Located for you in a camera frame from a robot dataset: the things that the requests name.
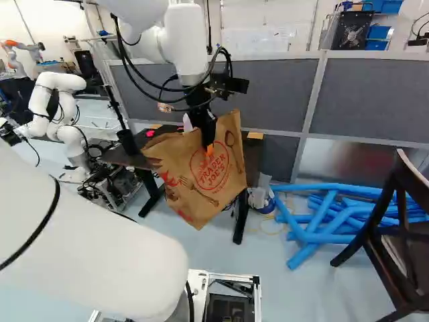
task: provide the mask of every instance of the chair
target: chair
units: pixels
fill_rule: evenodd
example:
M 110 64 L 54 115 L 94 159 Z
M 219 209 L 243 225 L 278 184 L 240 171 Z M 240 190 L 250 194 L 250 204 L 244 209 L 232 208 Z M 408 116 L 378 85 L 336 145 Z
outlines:
M 396 308 L 378 322 L 397 321 L 416 311 L 429 311 L 429 222 L 409 223 L 406 213 L 410 197 L 429 213 L 429 181 L 403 150 L 396 150 L 396 154 L 395 166 L 364 227 L 330 262 L 334 267 L 340 266 L 364 247 Z M 400 224 L 378 227 L 392 198 L 397 203 Z

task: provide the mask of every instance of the gray partition panel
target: gray partition panel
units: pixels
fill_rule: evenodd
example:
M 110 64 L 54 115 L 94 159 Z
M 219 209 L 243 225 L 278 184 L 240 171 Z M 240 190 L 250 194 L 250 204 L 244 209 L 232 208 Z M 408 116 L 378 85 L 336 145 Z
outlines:
M 311 133 L 429 142 L 429 62 L 328 60 Z
M 212 110 L 222 115 L 233 108 L 241 110 L 243 127 L 301 131 L 310 98 L 317 59 L 252 60 L 233 62 L 235 77 L 250 80 L 246 95 L 237 94 L 227 102 L 216 99 Z M 137 66 L 139 71 L 155 83 L 162 84 L 174 73 L 169 64 Z M 122 100 L 132 119 L 181 121 L 182 113 L 161 113 L 156 104 L 144 97 L 128 79 L 123 66 L 111 66 Z M 177 97 L 166 93 L 165 98 Z M 177 107 L 185 107 L 183 102 Z
M 264 136 L 262 173 L 274 180 L 289 182 L 294 167 L 299 138 Z
M 164 81 L 173 74 L 176 73 L 173 65 L 171 64 L 141 64 L 136 66 L 138 71 L 142 73 L 147 79 L 162 85 Z M 162 113 L 157 108 L 157 103 L 145 95 L 139 92 L 134 84 L 129 80 L 127 73 L 122 65 L 111 66 L 111 71 L 119 93 L 121 94 L 124 108 L 128 112 L 128 116 L 131 119 L 142 119 L 142 120 L 157 120 L 157 121 L 175 121 L 181 122 L 183 113 Z M 138 76 L 131 71 L 134 79 L 139 85 L 153 96 L 158 97 L 159 91 L 150 87 Z M 178 88 L 180 85 L 178 82 L 170 82 L 168 84 L 170 88 Z M 183 96 L 183 93 L 170 93 L 164 92 L 162 95 L 163 99 L 175 99 Z M 174 106 L 177 108 L 185 108 L 185 102 L 176 103 Z

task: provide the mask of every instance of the trader joe's bag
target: trader joe's bag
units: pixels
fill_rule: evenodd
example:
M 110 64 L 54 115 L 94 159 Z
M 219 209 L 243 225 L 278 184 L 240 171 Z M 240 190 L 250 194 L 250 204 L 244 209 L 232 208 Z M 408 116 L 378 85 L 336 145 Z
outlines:
M 219 117 L 211 156 L 201 142 L 196 129 L 162 134 L 142 149 L 165 182 L 168 205 L 198 230 L 247 186 L 240 112 Z

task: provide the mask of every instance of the black table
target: black table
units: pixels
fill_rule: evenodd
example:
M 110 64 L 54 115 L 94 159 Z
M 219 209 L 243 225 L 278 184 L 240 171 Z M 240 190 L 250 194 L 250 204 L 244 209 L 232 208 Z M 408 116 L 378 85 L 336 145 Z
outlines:
M 145 129 L 134 136 L 137 147 L 141 149 L 144 147 L 153 137 L 147 137 L 147 131 L 153 129 Z M 155 135 L 159 136 L 163 133 L 177 132 L 178 127 L 175 125 L 163 125 L 158 129 L 155 129 Z M 243 138 L 243 152 L 245 159 L 245 169 L 248 186 L 257 186 L 259 178 L 259 163 L 262 156 L 263 140 L 249 139 L 247 138 L 247 132 L 242 132 Z M 138 177 L 143 180 L 143 183 L 150 195 L 149 200 L 141 208 L 139 212 L 140 217 L 146 217 L 151 211 L 154 205 L 164 195 L 164 185 L 158 188 L 154 176 L 151 171 L 151 165 L 147 161 L 143 154 L 137 154 L 135 156 L 129 156 L 125 153 L 122 145 L 119 144 L 109 151 L 105 152 L 101 156 L 101 161 L 110 164 L 118 164 L 121 166 L 132 166 L 135 169 L 135 173 Z M 249 205 L 247 203 L 248 195 L 247 189 L 241 191 L 237 198 L 236 206 L 231 216 L 236 215 L 237 221 L 235 224 L 233 242 L 237 245 L 241 244 L 243 239 L 245 224 L 247 220 L 247 212 Z

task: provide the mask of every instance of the floor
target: floor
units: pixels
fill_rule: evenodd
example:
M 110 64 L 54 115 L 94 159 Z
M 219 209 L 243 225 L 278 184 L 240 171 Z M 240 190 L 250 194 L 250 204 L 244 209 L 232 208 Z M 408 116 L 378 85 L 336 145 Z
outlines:
M 32 140 L 40 153 L 41 170 L 54 176 L 67 162 L 62 144 Z M 24 143 L 14 149 L 30 164 L 34 152 Z M 132 200 L 125 214 L 139 223 L 176 238 L 188 252 L 190 267 L 211 272 L 256 274 L 261 277 L 264 322 L 355 322 L 376 321 L 393 310 L 381 281 L 366 255 L 361 252 L 341 268 L 331 268 L 329 260 L 342 246 L 324 246 L 296 271 L 286 260 L 298 249 L 286 242 L 287 227 L 262 221 L 251 212 L 243 243 L 232 243 L 233 218 L 221 213 L 201 231 L 177 216 L 164 201 L 145 219 L 137 216 L 148 195 L 145 189 Z M 292 210 L 305 212 L 302 199 L 288 201 Z M 4 322 L 87 322 L 92 308 L 53 299 L 36 292 L 0 286 L 0 321 Z M 429 321 L 427 315 L 411 315 L 402 321 Z

